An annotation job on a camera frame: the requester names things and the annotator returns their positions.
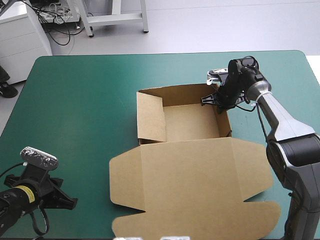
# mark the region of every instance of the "yellow band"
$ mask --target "yellow band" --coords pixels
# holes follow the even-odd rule
[[[29,203],[33,203],[36,200],[34,193],[27,186],[19,185],[14,187],[14,189],[21,189],[22,191],[24,191],[29,198]]]

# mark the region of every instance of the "shoe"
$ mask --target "shoe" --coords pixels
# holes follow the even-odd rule
[[[0,96],[10,99],[18,95],[18,90],[10,86],[6,81],[0,82]]]

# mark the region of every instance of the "gray floor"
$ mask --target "gray floor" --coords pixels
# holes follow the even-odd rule
[[[86,1],[94,15],[104,14],[111,4]],[[122,11],[138,11],[139,3],[122,0]],[[53,54],[300,50],[315,55],[308,60],[320,80],[320,0],[146,0],[146,4],[148,34],[142,33],[140,23],[95,27],[94,38],[83,31],[67,46],[51,40]],[[61,43],[68,40],[63,34],[53,35]],[[17,98],[0,97],[0,134]]]

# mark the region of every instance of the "white drawer unit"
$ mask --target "white drawer unit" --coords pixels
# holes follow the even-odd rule
[[[37,15],[24,3],[16,2],[0,17],[0,65],[9,84],[26,80],[36,59],[51,55]]]

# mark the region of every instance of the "cardboard box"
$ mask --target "cardboard box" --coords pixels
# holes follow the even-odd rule
[[[214,139],[231,136],[227,112],[201,106],[214,89],[189,84],[137,92],[137,134],[140,144]]]
[[[275,202],[244,202],[273,184],[265,147],[235,139],[205,84],[137,93],[140,146],[110,161],[110,198],[145,211],[118,217],[117,237],[256,240],[276,225]]]

